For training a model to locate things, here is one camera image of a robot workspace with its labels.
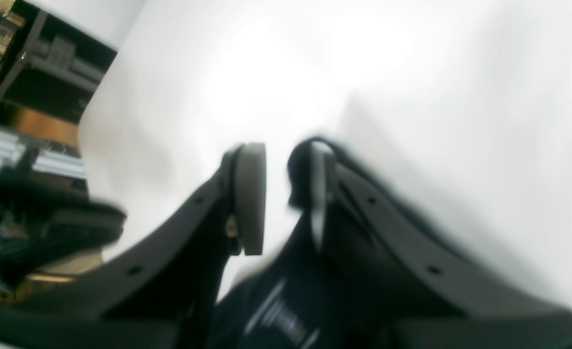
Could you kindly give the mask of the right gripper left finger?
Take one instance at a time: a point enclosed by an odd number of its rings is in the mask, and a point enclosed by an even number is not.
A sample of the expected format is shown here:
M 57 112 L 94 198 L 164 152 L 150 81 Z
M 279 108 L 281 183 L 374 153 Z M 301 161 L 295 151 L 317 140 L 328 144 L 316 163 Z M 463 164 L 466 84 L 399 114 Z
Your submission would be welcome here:
M 224 267 L 261 255 L 263 143 L 234 146 L 161 226 L 76 281 L 0 308 L 0 349 L 202 348 Z

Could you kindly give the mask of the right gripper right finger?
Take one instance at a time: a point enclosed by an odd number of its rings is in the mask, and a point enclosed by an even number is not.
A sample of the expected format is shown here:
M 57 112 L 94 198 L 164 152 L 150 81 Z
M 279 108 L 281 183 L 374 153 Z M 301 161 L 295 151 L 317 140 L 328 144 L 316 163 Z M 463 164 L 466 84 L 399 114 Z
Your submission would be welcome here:
M 343 276 L 355 333 L 397 349 L 572 349 L 572 311 L 458 258 L 376 187 L 310 146 L 312 236 Z

